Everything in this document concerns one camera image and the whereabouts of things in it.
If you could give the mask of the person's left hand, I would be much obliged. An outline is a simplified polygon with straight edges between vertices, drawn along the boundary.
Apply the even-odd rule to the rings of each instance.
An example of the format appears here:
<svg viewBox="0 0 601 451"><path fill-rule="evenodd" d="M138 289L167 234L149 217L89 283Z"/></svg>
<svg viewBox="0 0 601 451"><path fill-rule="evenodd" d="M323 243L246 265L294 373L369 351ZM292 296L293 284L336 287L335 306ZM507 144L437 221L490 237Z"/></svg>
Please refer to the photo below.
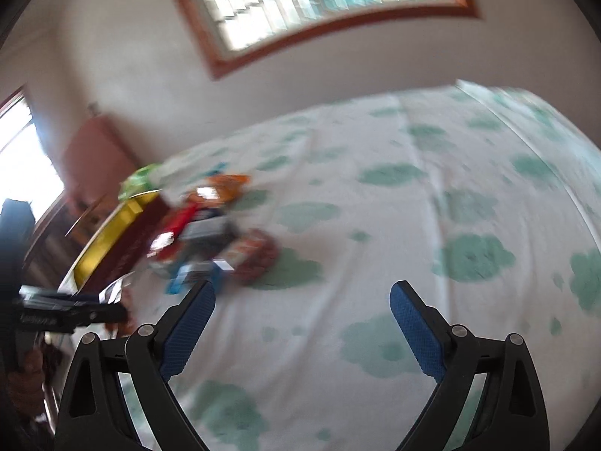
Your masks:
<svg viewBox="0 0 601 451"><path fill-rule="evenodd" d="M44 410L43 355L40 349L29 351L23 358L23 369L8 375L8 395L15 409L36 418Z"/></svg>

